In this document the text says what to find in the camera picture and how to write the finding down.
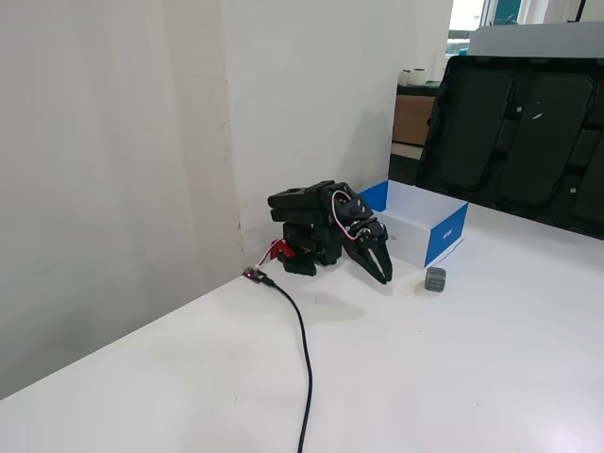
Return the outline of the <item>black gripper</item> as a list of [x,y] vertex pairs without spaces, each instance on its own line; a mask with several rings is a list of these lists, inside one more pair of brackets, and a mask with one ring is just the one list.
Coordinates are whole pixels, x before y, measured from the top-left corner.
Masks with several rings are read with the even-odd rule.
[[344,250],[348,257],[379,283],[391,282],[393,266],[386,246],[386,226],[371,217],[353,222],[344,232]]

